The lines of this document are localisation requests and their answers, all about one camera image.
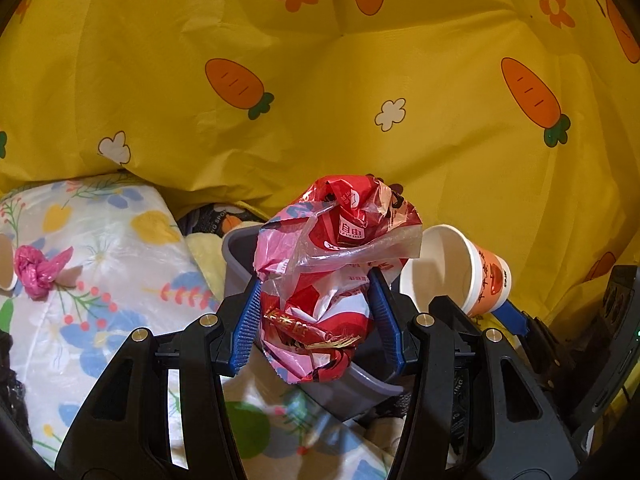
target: paper cup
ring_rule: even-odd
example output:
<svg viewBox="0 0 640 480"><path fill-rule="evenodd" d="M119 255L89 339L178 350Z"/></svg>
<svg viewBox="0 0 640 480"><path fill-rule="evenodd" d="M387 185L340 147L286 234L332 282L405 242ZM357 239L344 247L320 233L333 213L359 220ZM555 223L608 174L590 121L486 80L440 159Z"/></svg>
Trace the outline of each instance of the paper cup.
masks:
<svg viewBox="0 0 640 480"><path fill-rule="evenodd" d="M6 235L0 234L0 288L13 290L18 283L14 272L14 246Z"/></svg>
<svg viewBox="0 0 640 480"><path fill-rule="evenodd" d="M425 230L420 258L409 260L400 274L400 292L420 312L436 296L449 296L465 314L477 316L499 308L510 291L507 263L450 225Z"/></svg>

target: red plastic bag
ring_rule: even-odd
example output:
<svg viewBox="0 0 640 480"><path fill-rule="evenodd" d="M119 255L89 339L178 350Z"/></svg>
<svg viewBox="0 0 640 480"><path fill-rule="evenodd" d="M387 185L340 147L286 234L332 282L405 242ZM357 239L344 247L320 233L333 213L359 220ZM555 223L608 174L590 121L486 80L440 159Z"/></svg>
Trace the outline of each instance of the red plastic bag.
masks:
<svg viewBox="0 0 640 480"><path fill-rule="evenodd" d="M260 229L260 337L287 382L344 373L372 328L369 269L380 267L391 282L420 255L421 232L414 206L378 179L357 175L315 181Z"/></svg>

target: yellow fabric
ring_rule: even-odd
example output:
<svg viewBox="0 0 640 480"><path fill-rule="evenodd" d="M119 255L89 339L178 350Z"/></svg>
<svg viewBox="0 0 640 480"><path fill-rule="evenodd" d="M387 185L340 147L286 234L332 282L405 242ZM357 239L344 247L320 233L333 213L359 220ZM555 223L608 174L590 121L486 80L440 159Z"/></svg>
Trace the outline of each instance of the yellow fabric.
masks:
<svg viewBox="0 0 640 480"><path fill-rule="evenodd" d="M193 233L185 240L213 295L224 298L226 262L222 257L222 238L213 233Z"/></svg>
<svg viewBox="0 0 640 480"><path fill-rule="evenodd" d="M0 38L0 189L116 160L176 216L238 201L269 215L323 174L373 173L425 225L503 257L519 307L576 332L606 282L580 285L592 265L640 256L640 66L607 7L26 0Z"/></svg>

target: blue gripper pad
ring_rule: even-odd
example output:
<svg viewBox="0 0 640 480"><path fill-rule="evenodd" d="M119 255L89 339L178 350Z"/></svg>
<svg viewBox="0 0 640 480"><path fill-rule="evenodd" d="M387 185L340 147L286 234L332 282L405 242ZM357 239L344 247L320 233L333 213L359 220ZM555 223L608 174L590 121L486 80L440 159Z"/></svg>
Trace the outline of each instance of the blue gripper pad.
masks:
<svg viewBox="0 0 640 480"><path fill-rule="evenodd" d="M242 314L231 339L231 357L229 367L233 374L237 374L249 361L251 346L260 324L260 289L262 283L255 280L254 287L244 304Z"/></svg>
<svg viewBox="0 0 640 480"><path fill-rule="evenodd" d="M395 373L401 375L406 364L402 354L402 331L396 321L392 305L391 292L379 269L369 272L369 309L382 339L382 346L387 362Z"/></svg>
<svg viewBox="0 0 640 480"><path fill-rule="evenodd" d="M511 301L505 301L501 307L492 312L500 323L513 335L526 336L529 333L527 318Z"/></svg>

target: orange cup label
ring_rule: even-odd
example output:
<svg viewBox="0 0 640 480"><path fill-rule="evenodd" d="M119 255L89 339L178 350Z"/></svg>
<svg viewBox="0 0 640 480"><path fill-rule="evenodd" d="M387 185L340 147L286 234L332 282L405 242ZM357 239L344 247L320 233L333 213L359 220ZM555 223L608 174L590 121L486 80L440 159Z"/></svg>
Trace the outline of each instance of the orange cup label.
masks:
<svg viewBox="0 0 640 480"><path fill-rule="evenodd" d="M482 285L478 299L468 313L469 316L478 316L489 312L498 302L507 280L506 273L495 254L485 251L475 244L474 246L478 250L482 262Z"/></svg>

